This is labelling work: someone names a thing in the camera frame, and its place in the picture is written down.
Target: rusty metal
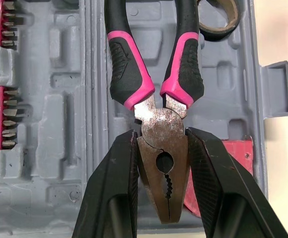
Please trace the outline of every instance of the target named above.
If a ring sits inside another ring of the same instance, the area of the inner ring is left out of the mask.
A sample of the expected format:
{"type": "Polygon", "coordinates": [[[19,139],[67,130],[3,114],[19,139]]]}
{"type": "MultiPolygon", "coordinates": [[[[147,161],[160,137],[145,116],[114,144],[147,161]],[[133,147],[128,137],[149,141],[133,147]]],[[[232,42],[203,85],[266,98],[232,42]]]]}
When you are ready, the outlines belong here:
{"type": "MultiPolygon", "coordinates": [[[[169,105],[184,115],[184,110],[178,110],[182,106],[176,107],[175,103],[172,100],[169,105]]],[[[141,179],[155,205],[160,221],[178,222],[189,169],[188,141],[184,134],[182,118],[169,108],[157,109],[153,95],[134,108],[135,118],[142,121],[142,136],[138,138],[142,156],[142,161],[139,162],[141,179]],[[166,156],[166,159],[171,157],[173,166],[161,162],[163,168],[168,166],[168,169],[159,169],[156,164],[158,156],[166,156]]]]}
{"type": "Polygon", "coordinates": [[[187,116],[187,106],[182,104],[166,94],[166,107],[175,111],[181,119],[184,119],[187,116]]]}

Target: gray plastic tool case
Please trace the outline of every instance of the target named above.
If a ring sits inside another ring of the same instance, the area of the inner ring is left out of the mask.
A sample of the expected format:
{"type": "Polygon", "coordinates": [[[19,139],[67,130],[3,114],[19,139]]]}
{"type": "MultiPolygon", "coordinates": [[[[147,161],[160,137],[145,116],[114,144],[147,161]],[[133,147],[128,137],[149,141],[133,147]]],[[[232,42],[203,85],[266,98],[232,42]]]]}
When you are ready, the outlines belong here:
{"type": "MultiPolygon", "coordinates": [[[[108,92],[112,68],[103,0],[18,4],[25,23],[18,28],[17,51],[0,48],[0,85],[18,87],[24,109],[18,144],[0,151],[0,238],[71,237],[88,178],[115,137],[134,127],[134,113],[108,92]]],[[[205,42],[200,35],[205,95],[184,123],[221,139],[251,137],[254,177],[267,195],[263,121],[288,116],[288,62],[259,66],[253,0],[239,4],[241,22],[228,38],[205,42]]],[[[222,10],[208,2],[199,9],[202,22],[226,23],[222,10]]],[[[135,0],[127,12],[161,106],[175,4],[135,0]]],[[[139,193],[139,233],[202,231],[201,220],[187,210],[178,224],[161,225],[142,186],[139,193]]]]}

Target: metal plier head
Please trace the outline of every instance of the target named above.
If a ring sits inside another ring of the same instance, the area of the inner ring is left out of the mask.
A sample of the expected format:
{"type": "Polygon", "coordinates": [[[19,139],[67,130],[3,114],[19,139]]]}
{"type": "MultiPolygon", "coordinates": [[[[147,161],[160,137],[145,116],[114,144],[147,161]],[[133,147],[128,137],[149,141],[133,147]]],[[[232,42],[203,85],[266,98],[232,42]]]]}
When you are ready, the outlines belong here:
{"type": "Polygon", "coordinates": [[[138,144],[139,172],[162,223],[178,222],[188,179],[188,142],[182,118],[186,105],[166,95],[166,108],[156,108],[154,96],[135,105],[142,122],[138,144]]]}
{"type": "Polygon", "coordinates": [[[135,110],[142,122],[138,139],[140,175],[162,223],[178,222],[188,177],[187,137],[182,118],[204,94],[197,61],[196,0],[175,0],[177,32],[157,109],[154,84],[133,39],[126,0],[105,0],[105,24],[112,56],[111,97],[135,110]]]}

